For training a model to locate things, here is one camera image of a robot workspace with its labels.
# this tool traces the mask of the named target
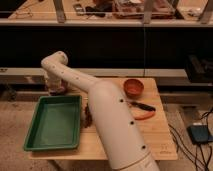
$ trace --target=orange object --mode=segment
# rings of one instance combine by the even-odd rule
[[[138,79],[128,79],[123,85],[124,91],[129,98],[139,98],[144,90],[143,83]]]
[[[147,113],[145,113],[144,115],[140,115],[140,116],[134,116],[135,120],[145,120],[145,119],[149,119],[151,117],[153,117],[155,115],[155,111],[149,111]]]

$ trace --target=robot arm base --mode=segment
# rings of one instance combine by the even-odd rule
[[[139,162],[120,171],[160,171],[152,155],[149,153]]]

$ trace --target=white object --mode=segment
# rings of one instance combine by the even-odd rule
[[[41,64],[51,79],[62,78],[88,93],[89,109],[112,169],[159,171],[120,88],[68,68],[62,61],[67,61],[67,56],[56,52]]]

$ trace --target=red item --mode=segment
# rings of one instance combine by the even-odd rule
[[[128,79],[123,84],[124,92],[129,98],[139,98],[144,90],[143,83],[138,79]]]

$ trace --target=white cylinder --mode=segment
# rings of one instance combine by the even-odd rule
[[[89,108],[113,169],[123,169],[145,158],[149,151],[123,93],[112,82],[89,89]]]

